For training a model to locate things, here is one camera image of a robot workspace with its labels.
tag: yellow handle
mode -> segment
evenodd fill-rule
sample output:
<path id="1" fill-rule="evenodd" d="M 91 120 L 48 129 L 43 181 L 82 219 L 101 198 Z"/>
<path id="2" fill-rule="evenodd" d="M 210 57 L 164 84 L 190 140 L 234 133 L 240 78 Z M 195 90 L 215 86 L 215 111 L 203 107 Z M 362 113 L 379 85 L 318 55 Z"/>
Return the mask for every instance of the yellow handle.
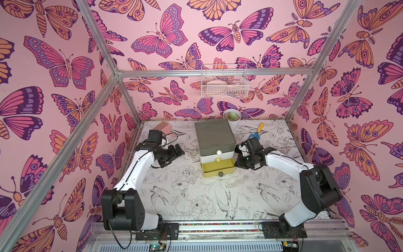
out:
<path id="1" fill-rule="evenodd" d="M 258 128 L 258 132 L 260 132 L 263 129 L 264 123 L 261 123 L 259 128 Z"/>

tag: gray lid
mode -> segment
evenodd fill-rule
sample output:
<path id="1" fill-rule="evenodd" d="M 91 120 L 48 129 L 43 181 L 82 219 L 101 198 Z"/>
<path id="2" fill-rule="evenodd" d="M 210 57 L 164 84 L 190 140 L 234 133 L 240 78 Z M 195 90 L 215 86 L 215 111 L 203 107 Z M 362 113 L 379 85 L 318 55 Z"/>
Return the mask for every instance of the gray lid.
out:
<path id="1" fill-rule="evenodd" d="M 197 122 L 195 127 L 200 150 L 228 145 L 235 149 L 236 141 L 225 118 Z"/>

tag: table surface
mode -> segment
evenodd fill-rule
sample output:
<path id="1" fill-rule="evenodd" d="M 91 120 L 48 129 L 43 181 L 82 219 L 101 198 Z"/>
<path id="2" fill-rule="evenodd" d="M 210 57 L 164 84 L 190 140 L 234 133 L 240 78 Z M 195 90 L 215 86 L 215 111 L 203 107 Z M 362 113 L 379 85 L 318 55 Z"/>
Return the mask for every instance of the table surface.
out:
<path id="1" fill-rule="evenodd" d="M 145 122 L 140 142 L 160 122 Z M 179 134 L 173 144 L 179 143 L 185 155 L 162 169 L 149 169 L 139 191 L 146 212 L 161 214 L 167 221 L 277 219 L 272 215 L 285 213 L 301 200 L 299 182 L 268 166 L 256 171 L 237 168 L 223 177 L 204 178 L 195 121 L 168 122 L 172 132 Z M 274 147 L 303 161 L 284 120 L 241 120 L 233 130 L 237 144 L 260 123 L 265 124 L 260 132 L 263 147 Z M 317 218 L 328 216 L 321 213 Z"/>

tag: white wire basket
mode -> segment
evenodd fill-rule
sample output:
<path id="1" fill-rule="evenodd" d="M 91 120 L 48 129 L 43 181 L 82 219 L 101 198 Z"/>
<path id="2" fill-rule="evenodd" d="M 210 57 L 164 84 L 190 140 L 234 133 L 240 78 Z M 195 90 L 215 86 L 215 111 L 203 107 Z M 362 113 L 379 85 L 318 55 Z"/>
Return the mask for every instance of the white wire basket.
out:
<path id="1" fill-rule="evenodd" d="M 249 91 L 249 80 L 245 69 L 224 69 L 219 64 L 205 64 L 201 71 L 201 97 L 202 98 L 245 98 Z M 211 85 L 210 81 L 225 81 L 226 84 Z"/>

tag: succulent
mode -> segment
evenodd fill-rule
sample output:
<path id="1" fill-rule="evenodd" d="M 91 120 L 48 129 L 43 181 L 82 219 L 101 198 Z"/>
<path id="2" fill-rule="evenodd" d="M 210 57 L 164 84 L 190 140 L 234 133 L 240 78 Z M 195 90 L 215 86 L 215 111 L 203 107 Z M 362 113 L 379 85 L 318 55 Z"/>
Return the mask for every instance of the succulent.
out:
<path id="1" fill-rule="evenodd" d="M 235 120 L 235 119 L 237 118 L 237 114 L 236 114 L 235 112 L 230 112 L 229 115 L 228 115 L 228 117 L 229 117 L 231 120 Z"/>

